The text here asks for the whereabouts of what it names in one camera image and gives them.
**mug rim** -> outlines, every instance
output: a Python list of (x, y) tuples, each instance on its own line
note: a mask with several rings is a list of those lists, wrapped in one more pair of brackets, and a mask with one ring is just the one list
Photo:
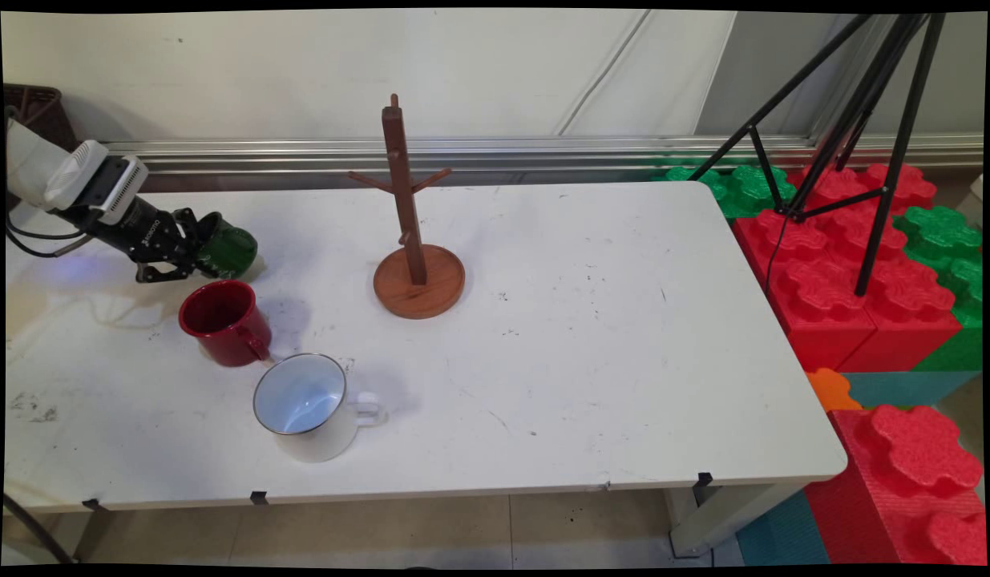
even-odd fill
[[(307, 430), (301, 430), (301, 431), (274, 430), (274, 428), (268, 426), (267, 423), (263, 423), (263, 419), (260, 418), (260, 412), (259, 410), (256, 410), (256, 394), (257, 392), (260, 392), (260, 385), (263, 384), (263, 380), (267, 378), (267, 375), (269, 375), (271, 370), (277, 369), (278, 366), (282, 364), (282, 362), (289, 361), (289, 359), (293, 359), (295, 357), (305, 357), (305, 355), (312, 355), (312, 357), (324, 357), (327, 359), (327, 361), (333, 362), (334, 366), (337, 366), (337, 369), (340, 370), (341, 372), (341, 398), (338, 398), (337, 406), (334, 406), (334, 410), (331, 410), (330, 415), (327, 415), (325, 419), (323, 419), (316, 425), (313, 425), (311, 428), (308, 428)], [(345, 369), (341, 368), (341, 362), (337, 362), (337, 359), (334, 359), (332, 357), (327, 357), (327, 355), (323, 354), (322, 352), (300, 352), (297, 354), (293, 354), (291, 357), (285, 357), (280, 359), (278, 362), (275, 362), (274, 366), (271, 366), (270, 369), (267, 369), (267, 372), (263, 373), (263, 376), (260, 377), (260, 382), (256, 383), (256, 389), (253, 390), (253, 415), (256, 416), (256, 420), (259, 421), (261, 425), (263, 425), (263, 428), (265, 428), (265, 430), (267, 431), (272, 432), (272, 434), (284, 434), (284, 435), (307, 434), (308, 432), (315, 431), (318, 430), (318, 428), (323, 427), (323, 424), (327, 423), (327, 421), (334, 415), (334, 413), (337, 413), (337, 408), (341, 406), (343, 402), (345, 402), (345, 397), (347, 397), (348, 391), (349, 391), (349, 379), (348, 377), (345, 376)]]
[[(239, 318), (238, 321), (232, 322), (232, 324), (225, 326), (223, 329), (220, 329), (220, 331), (213, 331), (212, 333), (199, 333), (192, 329), (191, 326), (189, 326), (184, 320), (184, 311), (188, 309), (194, 299), (202, 296), (202, 293), (205, 291), (209, 291), (209, 289), (212, 289), (213, 286), (221, 286), (225, 284), (241, 286), (247, 293), (249, 293), (250, 298), (252, 298), (252, 302), (249, 303), (249, 309), (242, 313), (241, 318)], [(182, 329), (182, 331), (189, 333), (191, 336), (212, 337), (213, 335), (220, 335), (220, 333), (231, 331), (231, 329), (234, 329), (236, 325), (241, 325), (242, 322), (248, 321), (249, 318), (253, 316), (254, 310), (256, 310), (256, 291), (253, 291), (252, 286), (249, 286), (248, 282), (242, 282), (241, 280), (235, 278), (224, 278), (222, 280), (215, 280), (213, 282), (203, 284), (202, 286), (199, 286), (199, 288), (195, 289), (195, 291), (192, 291), (191, 295), (184, 298), (184, 303), (180, 306), (180, 310), (177, 311), (177, 324), (180, 325), (180, 329)]]

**brown basket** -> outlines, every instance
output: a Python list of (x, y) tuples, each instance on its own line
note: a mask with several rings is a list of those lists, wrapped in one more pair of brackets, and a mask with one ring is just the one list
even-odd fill
[(21, 124), (63, 150), (74, 152), (80, 143), (61, 101), (56, 88), (3, 84), (3, 106), (17, 108)]

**mug handle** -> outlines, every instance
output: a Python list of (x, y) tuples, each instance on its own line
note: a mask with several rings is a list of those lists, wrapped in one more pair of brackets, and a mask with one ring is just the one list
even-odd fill
[(238, 336), (241, 336), (245, 340), (245, 344), (249, 345), (249, 348), (253, 350), (253, 354), (259, 357), (260, 361), (267, 361), (270, 358), (270, 351), (267, 350), (267, 345), (263, 344), (263, 341), (257, 339), (256, 335), (253, 335), (252, 331), (246, 329), (245, 326), (239, 326)]
[(380, 425), (384, 422), (387, 413), (384, 410), (384, 406), (381, 403), (381, 398), (377, 394), (371, 392), (360, 392), (356, 395), (356, 401), (352, 403), (355, 405), (356, 414), (356, 425), (360, 427), (373, 427), (374, 425)]

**wooden mug tree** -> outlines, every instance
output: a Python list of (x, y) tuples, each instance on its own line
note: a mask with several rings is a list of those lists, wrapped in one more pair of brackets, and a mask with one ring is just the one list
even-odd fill
[(436, 317), (455, 305), (459, 295), (462, 295), (466, 270), (453, 252), (422, 243), (414, 194), (450, 175), (451, 168), (413, 184), (410, 155), (406, 149), (406, 127), (402, 124), (398, 95), (391, 95), (391, 106), (382, 110), (381, 125), (388, 150), (391, 185), (349, 172), (349, 178), (353, 180), (395, 194), (398, 223), (402, 227), (398, 243), (403, 248), (381, 260), (374, 273), (374, 292), (381, 304), (399, 317)]

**black tripod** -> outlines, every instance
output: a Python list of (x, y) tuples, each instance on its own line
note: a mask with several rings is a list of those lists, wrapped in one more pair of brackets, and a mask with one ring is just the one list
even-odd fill
[[(824, 212), (834, 211), (836, 208), (847, 207), (870, 198), (879, 197), (879, 207), (876, 208), (875, 220), (872, 222), (872, 231), (869, 235), (869, 242), (865, 249), (865, 259), (862, 260), (862, 267), (858, 273), (858, 282), (855, 285), (855, 293), (859, 297), (865, 296), (868, 289), (869, 277), (872, 274), (872, 265), (876, 260), (876, 252), (879, 250), (879, 240), (883, 236), (883, 227), (887, 223), (887, 216), (890, 213), (890, 206), (894, 201), (894, 190), (897, 189), (898, 176), (901, 175), (901, 165), (904, 163), (904, 155), (908, 150), (908, 140), (911, 138), (911, 129), (915, 125), (915, 117), (919, 113), (919, 102), (923, 98), (923, 88), (926, 86), (926, 77), (930, 73), (930, 65), (933, 63), (933, 54), (937, 49), (937, 40), (940, 38), (940, 29), (943, 28), (945, 14), (901, 14), (897, 16), (890, 32), (884, 38), (879, 51), (872, 63), (870, 63), (864, 76), (855, 88), (854, 94), (847, 102), (843, 112), (840, 113), (829, 135), (823, 140), (822, 146), (818, 148), (818, 154), (812, 161), (812, 167), (805, 176), (802, 185), (798, 187), (798, 193), (794, 194), (788, 204), (784, 204), (780, 197), (780, 191), (773, 179), (772, 168), (769, 165), (769, 158), (766, 157), (766, 149), (762, 147), (762, 139), (758, 136), (758, 122), (762, 121), (767, 114), (772, 112), (776, 105), (798, 84), (802, 83), (813, 70), (818, 68), (820, 63), (829, 58), (857, 30), (861, 25), (871, 18), (871, 14), (859, 14), (855, 19), (840, 31), (832, 40), (827, 43), (806, 65), (798, 71), (791, 80), (784, 84), (780, 91), (766, 102), (758, 112), (755, 112), (743, 127), (730, 136), (728, 141), (723, 143), (719, 150), (715, 151), (708, 160), (705, 161), (696, 171), (690, 175), (688, 180), (700, 179), (705, 171), (708, 171), (726, 152), (736, 143), (739, 143), (745, 135), (751, 134), (751, 142), (754, 144), (755, 153), (758, 154), (758, 161), (762, 165), (762, 170), (766, 174), (766, 182), (773, 195), (773, 204), (776, 212), (785, 215), (786, 219), (793, 218), (795, 222), (802, 222), (810, 216), (821, 215)], [(919, 54), (919, 62), (915, 65), (915, 76), (911, 80), (911, 88), (908, 92), (908, 100), (904, 105), (904, 114), (901, 116), (901, 125), (898, 127), (897, 139), (894, 142), (894, 151), (891, 153), (889, 169), (887, 169), (887, 179), (879, 189), (870, 190), (862, 194), (844, 198), (826, 204), (825, 207), (814, 208), (812, 211), (805, 211), (805, 202), (812, 193), (813, 187), (818, 182), (818, 177), (823, 174), (827, 165), (836, 157), (836, 171), (842, 171), (847, 160), (851, 157), (851, 152), (858, 143), (858, 138), (865, 129), (865, 124), (872, 115), (876, 103), (883, 95), (883, 89), (887, 87), (887, 82), (897, 69), (901, 56), (904, 55), (908, 43), (915, 37), (915, 33), (923, 28), (928, 21), (926, 38), (923, 40), (923, 49)], [(783, 241), (783, 233), (780, 233), (780, 241)]]

